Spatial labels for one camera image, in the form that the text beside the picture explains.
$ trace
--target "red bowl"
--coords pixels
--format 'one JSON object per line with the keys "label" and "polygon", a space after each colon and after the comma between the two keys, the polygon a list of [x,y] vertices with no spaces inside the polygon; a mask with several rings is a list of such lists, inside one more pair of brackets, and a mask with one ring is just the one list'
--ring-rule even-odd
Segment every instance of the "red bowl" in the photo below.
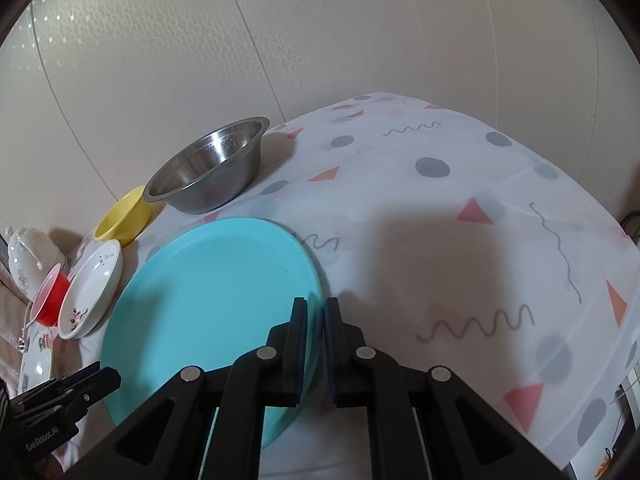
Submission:
{"label": "red bowl", "polygon": [[60,264],[53,267],[33,299],[30,319],[44,326],[56,326],[69,284],[68,277],[60,271]]}

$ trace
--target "screw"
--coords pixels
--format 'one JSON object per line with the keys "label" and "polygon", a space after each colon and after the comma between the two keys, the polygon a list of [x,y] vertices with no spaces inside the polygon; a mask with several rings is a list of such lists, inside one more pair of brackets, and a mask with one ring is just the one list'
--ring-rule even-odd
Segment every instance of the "screw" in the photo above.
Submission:
{"label": "screw", "polygon": [[373,359],[376,356],[376,349],[370,346],[361,346],[356,350],[356,355],[360,359]]}
{"label": "screw", "polygon": [[200,369],[197,366],[187,366],[180,370],[180,378],[183,381],[195,381],[200,376]]}
{"label": "screw", "polygon": [[433,377],[436,381],[446,383],[451,378],[451,370],[445,368],[444,366],[436,366],[433,370],[431,370],[431,377]]}
{"label": "screw", "polygon": [[278,351],[273,346],[261,346],[255,353],[260,359],[273,359],[278,355]]}

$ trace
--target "stainless steel bowl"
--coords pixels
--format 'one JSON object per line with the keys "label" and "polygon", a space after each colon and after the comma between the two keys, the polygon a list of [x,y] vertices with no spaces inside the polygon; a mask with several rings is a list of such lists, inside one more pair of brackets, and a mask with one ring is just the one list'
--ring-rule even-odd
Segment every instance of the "stainless steel bowl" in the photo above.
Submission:
{"label": "stainless steel bowl", "polygon": [[190,214],[223,205],[260,169],[260,138],[269,120],[252,117],[205,135],[174,155],[145,187],[146,202],[167,202]]}

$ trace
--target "table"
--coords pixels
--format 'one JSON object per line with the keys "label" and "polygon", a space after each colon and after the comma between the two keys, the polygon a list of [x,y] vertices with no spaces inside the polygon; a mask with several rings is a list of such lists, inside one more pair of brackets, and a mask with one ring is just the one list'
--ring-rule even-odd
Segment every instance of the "table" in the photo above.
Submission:
{"label": "table", "polygon": [[[200,216],[166,206],[124,249],[120,287],[164,244],[232,216],[303,243],[345,322],[405,366],[452,368],[565,466],[638,360],[640,252],[559,168],[471,117],[377,92],[279,124],[254,183]],[[72,253],[73,273],[96,244]],[[56,340],[58,373],[100,358],[108,315]],[[285,478],[370,478],[366,416],[336,410],[319,367],[305,409],[262,454]],[[100,403],[62,449],[74,463],[111,423]]]}

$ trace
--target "beige padded wall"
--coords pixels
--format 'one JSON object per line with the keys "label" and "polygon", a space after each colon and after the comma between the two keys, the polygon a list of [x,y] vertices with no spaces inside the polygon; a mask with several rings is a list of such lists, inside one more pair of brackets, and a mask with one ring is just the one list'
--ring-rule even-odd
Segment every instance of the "beige padded wall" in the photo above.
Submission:
{"label": "beige padded wall", "polygon": [[487,122],[616,216],[635,204],[640,69],[597,0],[34,0],[20,23],[0,228],[82,234],[216,126],[376,90]]}

